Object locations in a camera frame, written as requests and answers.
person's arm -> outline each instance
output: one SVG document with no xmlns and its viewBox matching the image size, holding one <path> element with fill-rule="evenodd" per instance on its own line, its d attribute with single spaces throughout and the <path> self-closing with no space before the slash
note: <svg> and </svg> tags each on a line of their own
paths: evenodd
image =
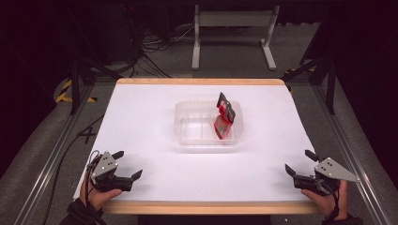
<svg viewBox="0 0 398 225">
<path fill-rule="evenodd" d="M 301 193 L 307 196 L 310 200 L 317 204 L 321 213 L 325 218 L 329 218 L 331 212 L 334 209 L 335 201 L 331 195 L 320 196 L 308 189 L 302 189 Z M 340 182 L 339 188 L 339 215 L 333 220 L 328 222 L 325 219 L 322 224 L 333 224 L 333 225 L 362 225 L 362 219 L 358 217 L 352 217 L 348 214 L 348 191 L 347 191 L 347 181 L 342 180 Z"/>
<path fill-rule="evenodd" d="M 107 192 L 96 190 L 88 182 L 89 207 L 85 203 L 85 180 L 80 188 L 80 197 L 68 206 L 68 215 L 64 217 L 60 225 L 95 225 L 98 218 L 102 216 L 102 206 L 112 198 L 122 193 L 121 189 L 113 189 Z"/>
</svg>

human hand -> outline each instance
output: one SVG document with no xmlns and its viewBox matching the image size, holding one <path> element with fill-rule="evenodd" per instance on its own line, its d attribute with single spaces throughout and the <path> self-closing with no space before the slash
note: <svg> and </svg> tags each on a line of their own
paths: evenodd
<svg viewBox="0 0 398 225">
<path fill-rule="evenodd" d="M 307 196 L 310 200 L 317 204 L 321 213 L 328 218 L 331 212 L 334 209 L 335 201 L 333 196 L 320 196 L 308 189 L 302 189 L 301 193 Z M 343 220 L 348 217 L 348 193 L 347 193 L 347 181 L 341 180 L 340 181 L 340 188 L 339 188 L 339 216 L 336 217 L 334 220 Z"/>
<path fill-rule="evenodd" d="M 85 179 L 80 187 L 80 200 L 84 205 L 85 203 Z M 88 182 L 88 201 L 96 211 L 99 211 L 104 204 L 110 201 L 112 198 L 122 193 L 121 189 L 112 189 L 110 191 L 101 192 L 93 187 L 91 182 Z"/>
</svg>

white tabletop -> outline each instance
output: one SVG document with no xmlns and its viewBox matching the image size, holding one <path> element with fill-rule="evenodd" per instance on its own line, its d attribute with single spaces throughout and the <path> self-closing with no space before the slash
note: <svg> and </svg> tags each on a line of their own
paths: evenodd
<svg viewBox="0 0 398 225">
<path fill-rule="evenodd" d="M 313 174 L 304 150 L 314 149 L 282 82 L 150 83 L 117 83 L 92 149 L 125 152 L 117 160 L 117 176 L 143 170 L 131 191 L 113 203 L 309 203 L 284 170 L 286 163 L 297 173 Z M 217 100 L 220 92 L 242 110 L 244 131 L 237 144 L 180 145 L 175 105 L 192 96 Z"/>
</svg>

wooden table edge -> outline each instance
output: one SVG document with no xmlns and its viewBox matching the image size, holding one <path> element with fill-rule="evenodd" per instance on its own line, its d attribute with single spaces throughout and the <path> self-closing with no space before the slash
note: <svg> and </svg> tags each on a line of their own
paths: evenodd
<svg viewBox="0 0 398 225">
<path fill-rule="evenodd" d="M 313 202 L 119 202 L 103 206 L 105 213 L 129 215 L 309 215 L 319 214 Z"/>
<path fill-rule="evenodd" d="M 116 84 L 285 85 L 281 79 L 122 78 Z"/>
</svg>

clear plastic container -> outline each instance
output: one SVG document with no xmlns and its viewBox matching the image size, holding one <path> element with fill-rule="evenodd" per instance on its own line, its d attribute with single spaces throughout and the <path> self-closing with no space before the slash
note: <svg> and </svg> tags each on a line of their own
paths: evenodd
<svg viewBox="0 0 398 225">
<path fill-rule="evenodd" d="M 234 124 L 227 137 L 220 139 L 214 129 L 219 113 L 217 101 L 180 101 L 176 104 L 175 133 L 182 145 L 232 145 L 237 144 L 243 132 L 240 104 L 230 101 L 236 113 Z"/>
</svg>

